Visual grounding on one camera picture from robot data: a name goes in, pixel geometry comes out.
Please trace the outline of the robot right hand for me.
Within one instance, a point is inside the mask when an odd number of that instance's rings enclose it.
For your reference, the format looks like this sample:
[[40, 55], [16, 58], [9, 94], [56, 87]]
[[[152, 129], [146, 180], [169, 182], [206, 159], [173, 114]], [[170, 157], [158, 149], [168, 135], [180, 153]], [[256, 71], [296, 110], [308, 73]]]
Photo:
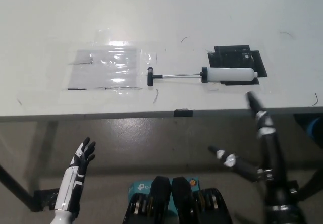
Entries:
[[263, 180], [266, 187], [264, 198], [266, 206], [296, 206], [296, 197], [288, 186], [286, 164], [273, 120], [253, 92], [247, 92], [246, 98], [257, 126], [256, 136], [260, 142], [261, 152], [260, 166], [256, 167], [236, 154], [216, 146], [211, 145], [208, 150], [221, 164], [239, 176], [251, 182]]

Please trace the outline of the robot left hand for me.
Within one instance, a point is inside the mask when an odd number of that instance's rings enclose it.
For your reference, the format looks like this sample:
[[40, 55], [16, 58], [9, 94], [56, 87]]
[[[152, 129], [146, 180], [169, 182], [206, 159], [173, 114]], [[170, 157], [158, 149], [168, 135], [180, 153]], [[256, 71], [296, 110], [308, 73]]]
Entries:
[[91, 142], [89, 137], [79, 145], [65, 170], [55, 210], [68, 211], [73, 218], [78, 217], [85, 176], [89, 163], [95, 158], [94, 151], [95, 142]]

